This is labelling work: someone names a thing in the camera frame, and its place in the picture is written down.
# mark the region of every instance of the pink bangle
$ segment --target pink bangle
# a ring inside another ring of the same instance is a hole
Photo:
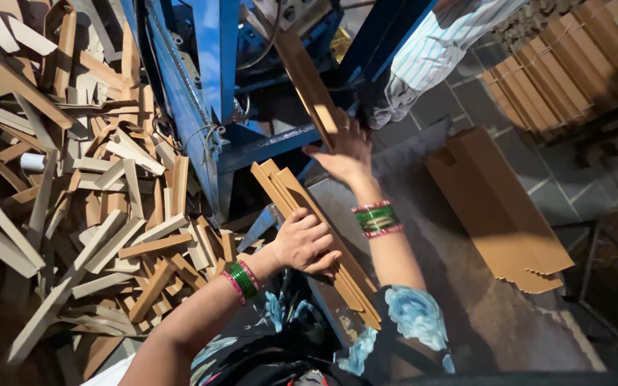
[[[352,213],[358,213],[358,212],[366,212],[367,210],[371,210],[375,207],[386,207],[390,205],[390,201],[388,200],[383,200],[377,203],[373,203],[373,204],[366,204],[365,206],[357,206],[355,208],[352,208]]]
[[[379,231],[364,232],[364,237],[368,239],[385,236],[390,233],[401,232],[404,229],[404,224],[397,224],[390,228],[381,229]]]
[[[257,277],[254,276],[254,273],[252,273],[252,270],[249,269],[249,267],[247,267],[247,263],[243,262],[242,260],[238,260],[237,263],[240,265],[240,267],[242,267],[242,269],[245,270],[245,273],[247,274],[247,276],[249,276],[249,279],[252,281],[254,288],[256,288],[257,291],[259,291],[259,282],[257,281]]]
[[[237,298],[240,300],[240,304],[244,306],[247,303],[247,299],[245,299],[245,296],[242,294],[242,289],[240,288],[240,286],[237,285],[237,282],[235,281],[235,279],[232,276],[230,276],[230,273],[226,271],[221,272],[221,276],[228,279],[230,284],[233,285],[233,287],[235,288],[235,291],[237,291]]]

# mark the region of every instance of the hand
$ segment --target hand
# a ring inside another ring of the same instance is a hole
[[[322,255],[332,242],[328,224],[321,223],[306,208],[299,208],[285,220],[278,236],[267,247],[281,267],[316,273],[330,267],[342,255],[340,251]]]
[[[333,177],[347,183],[350,187],[372,180],[371,149],[359,122],[339,109],[341,119],[336,122],[338,133],[332,137],[333,154],[321,153],[316,146],[306,145],[302,148],[305,154],[315,158]]]

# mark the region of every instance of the sleeve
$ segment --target sleeve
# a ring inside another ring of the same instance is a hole
[[[385,286],[373,305],[381,316],[381,330],[367,328],[349,348],[337,355],[341,370],[373,384],[391,381],[391,374],[407,378],[454,373],[447,348],[442,311],[431,294],[407,286]]]

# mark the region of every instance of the white cylinder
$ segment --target white cylinder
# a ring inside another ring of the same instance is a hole
[[[23,153],[21,156],[21,169],[43,172],[45,170],[45,156],[35,153]]]

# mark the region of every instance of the blue machine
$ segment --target blue machine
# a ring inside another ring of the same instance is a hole
[[[249,68],[236,69],[268,44],[263,28],[249,22],[254,17],[243,17],[261,16],[255,4],[264,1],[273,0],[121,0],[143,62],[151,58],[158,71],[150,82],[161,84],[155,95],[163,95],[163,115],[175,124],[216,226],[228,220],[238,169],[320,140],[311,124],[279,133],[250,118],[249,93],[288,81],[274,49]],[[339,0],[281,1],[283,23],[311,16],[293,16],[293,4],[323,7],[301,38],[317,68],[344,86],[375,80],[436,0],[378,0],[340,65],[330,53],[343,17]]]

